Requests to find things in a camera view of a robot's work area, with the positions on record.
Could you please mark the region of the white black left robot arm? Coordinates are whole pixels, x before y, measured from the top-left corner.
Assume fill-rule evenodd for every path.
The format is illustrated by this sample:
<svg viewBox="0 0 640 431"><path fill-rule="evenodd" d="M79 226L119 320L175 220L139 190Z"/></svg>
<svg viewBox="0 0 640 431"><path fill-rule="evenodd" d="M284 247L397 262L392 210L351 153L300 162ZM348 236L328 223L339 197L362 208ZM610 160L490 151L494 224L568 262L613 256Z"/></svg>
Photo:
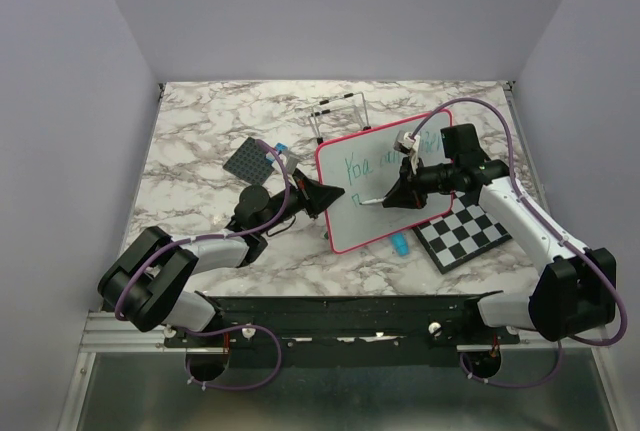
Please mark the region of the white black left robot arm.
<svg viewBox="0 0 640 431"><path fill-rule="evenodd" d="M158 226L144 229L102 276L98 293L118 319L141 332L159 325L186 328L197 344L212 345L222 331L216 305L186 291L189 278L254 263L266 249L271 229L301 212L315 219L344 194L343 188L322 184L300 170L275 195L261 185L247 186L230 222L217 234L175 240Z"/></svg>

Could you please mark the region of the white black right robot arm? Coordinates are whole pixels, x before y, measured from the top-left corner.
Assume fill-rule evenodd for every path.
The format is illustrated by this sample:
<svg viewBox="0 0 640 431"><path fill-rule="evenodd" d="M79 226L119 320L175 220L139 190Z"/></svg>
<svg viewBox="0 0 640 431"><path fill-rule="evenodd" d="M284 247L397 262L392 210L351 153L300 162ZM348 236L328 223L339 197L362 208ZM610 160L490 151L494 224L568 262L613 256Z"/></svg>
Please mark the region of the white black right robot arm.
<svg viewBox="0 0 640 431"><path fill-rule="evenodd" d="M442 129L443 164L426 166L419 140L400 133L394 145L403 153L399 177L384 196L385 208L422 209L432 194L461 192L497 220L518 243L539 274L531 293L496 292L478 299L460 318L460 330L480 343L496 327L538 332L548 341L578 339L615 318L616 262L604 248L592 249L559 229L557 223L519 188L509 167L481 148L472 125Z"/></svg>

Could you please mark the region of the pink framed whiteboard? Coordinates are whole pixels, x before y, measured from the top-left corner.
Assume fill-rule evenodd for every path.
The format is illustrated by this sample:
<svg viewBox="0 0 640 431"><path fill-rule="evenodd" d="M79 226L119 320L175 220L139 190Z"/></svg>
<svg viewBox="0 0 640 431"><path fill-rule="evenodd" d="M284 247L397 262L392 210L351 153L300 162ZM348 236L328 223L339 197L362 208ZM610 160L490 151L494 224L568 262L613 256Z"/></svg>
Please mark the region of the pink framed whiteboard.
<svg viewBox="0 0 640 431"><path fill-rule="evenodd" d="M315 151L319 181L345 190L325 212L329 244L344 254L436 217L453 205L452 196L434 194L421 210L367 205L383 197L399 177L403 154L393 149L400 133L413 132L426 117L419 114L367 131L335 138Z"/></svg>

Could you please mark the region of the white whiteboard marker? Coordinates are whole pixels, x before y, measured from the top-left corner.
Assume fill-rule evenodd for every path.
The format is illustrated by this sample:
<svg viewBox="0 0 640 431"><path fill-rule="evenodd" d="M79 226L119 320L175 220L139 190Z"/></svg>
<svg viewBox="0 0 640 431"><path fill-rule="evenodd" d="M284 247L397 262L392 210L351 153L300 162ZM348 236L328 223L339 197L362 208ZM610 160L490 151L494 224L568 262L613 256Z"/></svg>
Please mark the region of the white whiteboard marker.
<svg viewBox="0 0 640 431"><path fill-rule="evenodd" d="M382 204L384 201L385 201L385 198L373 198L373 199L362 201L359 204L362 206L378 205L378 204Z"/></svg>

